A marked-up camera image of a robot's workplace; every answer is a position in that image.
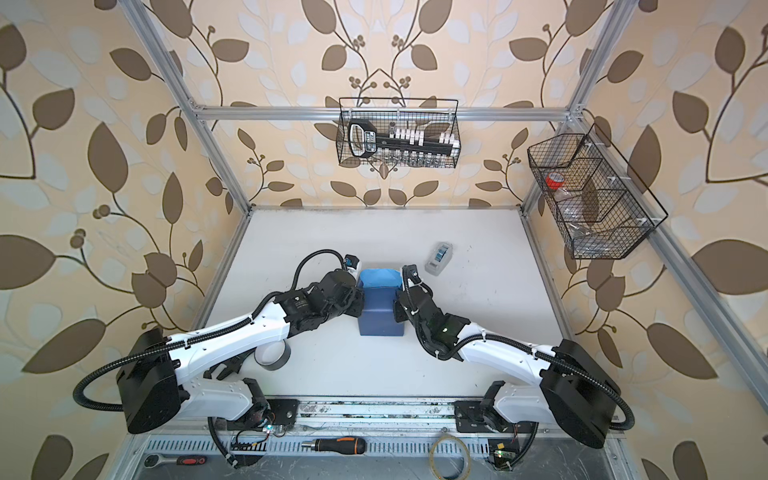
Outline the light blue wrapping paper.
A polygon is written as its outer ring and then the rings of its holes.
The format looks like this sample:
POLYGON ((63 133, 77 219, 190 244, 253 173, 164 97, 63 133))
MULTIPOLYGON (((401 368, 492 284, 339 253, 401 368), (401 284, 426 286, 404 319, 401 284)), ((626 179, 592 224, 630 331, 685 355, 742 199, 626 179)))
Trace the light blue wrapping paper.
POLYGON ((399 337, 404 325, 395 320, 397 292, 402 289, 401 274, 394 269, 365 269, 360 273, 359 285, 364 294, 358 328, 361 336, 399 337))

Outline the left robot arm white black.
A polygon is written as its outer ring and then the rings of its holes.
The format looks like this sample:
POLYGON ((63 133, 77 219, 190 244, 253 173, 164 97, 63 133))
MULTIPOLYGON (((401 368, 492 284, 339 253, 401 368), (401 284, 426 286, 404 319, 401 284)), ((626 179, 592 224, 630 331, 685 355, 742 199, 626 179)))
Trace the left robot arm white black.
POLYGON ((231 381, 249 354, 318 329, 339 316, 358 317, 364 292, 360 260, 333 251, 339 267, 309 286, 267 294, 253 312, 212 327, 166 337, 142 334, 130 355, 86 375, 73 390, 81 407, 121 412, 131 434, 174 419, 226 420, 246 428, 270 420, 270 406, 252 378, 231 381))

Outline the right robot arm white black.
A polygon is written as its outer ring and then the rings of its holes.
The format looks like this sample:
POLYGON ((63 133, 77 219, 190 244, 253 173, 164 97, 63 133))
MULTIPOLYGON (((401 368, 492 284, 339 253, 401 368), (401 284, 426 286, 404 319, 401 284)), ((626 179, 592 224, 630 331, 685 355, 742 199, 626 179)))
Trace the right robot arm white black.
POLYGON ((409 322, 420 346, 439 361, 493 368, 538 389, 524 395, 494 381, 479 404, 479 421, 506 433, 516 424, 556 424, 579 443, 600 449, 610 431, 629 431, 636 416, 614 380, 577 343, 533 344, 491 332, 443 312, 432 291, 420 284, 396 294, 395 319, 409 322))

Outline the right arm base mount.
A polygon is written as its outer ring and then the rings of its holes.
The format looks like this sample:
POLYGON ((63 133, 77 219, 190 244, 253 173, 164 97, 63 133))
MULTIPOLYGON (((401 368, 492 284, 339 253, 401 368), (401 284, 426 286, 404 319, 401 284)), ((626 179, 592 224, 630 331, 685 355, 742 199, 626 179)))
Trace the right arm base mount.
POLYGON ((511 423, 493 408, 490 400, 459 400, 453 403, 456 430, 459 433, 531 433, 534 422, 511 423))

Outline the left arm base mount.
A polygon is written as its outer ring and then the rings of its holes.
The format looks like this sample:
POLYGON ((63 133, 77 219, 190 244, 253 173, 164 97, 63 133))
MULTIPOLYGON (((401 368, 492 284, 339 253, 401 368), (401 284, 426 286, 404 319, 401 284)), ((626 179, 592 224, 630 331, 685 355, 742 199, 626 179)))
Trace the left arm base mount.
POLYGON ((262 430, 267 426, 282 430, 292 429, 298 419, 300 401, 295 398, 269 398, 265 407, 254 407, 237 420, 218 419, 214 425, 218 430, 241 431, 262 430))

